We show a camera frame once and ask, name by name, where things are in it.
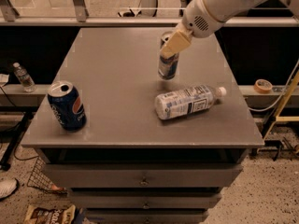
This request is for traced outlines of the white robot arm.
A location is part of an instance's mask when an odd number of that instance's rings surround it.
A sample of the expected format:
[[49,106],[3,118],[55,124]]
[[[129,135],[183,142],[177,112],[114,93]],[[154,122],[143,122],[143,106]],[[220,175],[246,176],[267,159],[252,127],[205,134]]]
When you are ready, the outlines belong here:
[[[205,38],[218,31],[233,16],[248,11],[267,0],[192,0],[181,21],[160,49],[168,59],[185,50],[194,37]],[[299,0],[279,0],[296,18]]]

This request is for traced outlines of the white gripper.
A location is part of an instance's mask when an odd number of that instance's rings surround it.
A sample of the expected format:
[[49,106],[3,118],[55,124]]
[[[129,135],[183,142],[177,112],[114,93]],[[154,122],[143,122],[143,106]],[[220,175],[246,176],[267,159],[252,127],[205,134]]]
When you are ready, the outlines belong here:
[[[175,32],[163,44],[160,54],[168,59],[185,50],[196,38],[212,35],[224,24],[225,9],[220,0],[192,0],[186,7],[182,18],[175,26]],[[184,26],[190,30],[182,31]]]

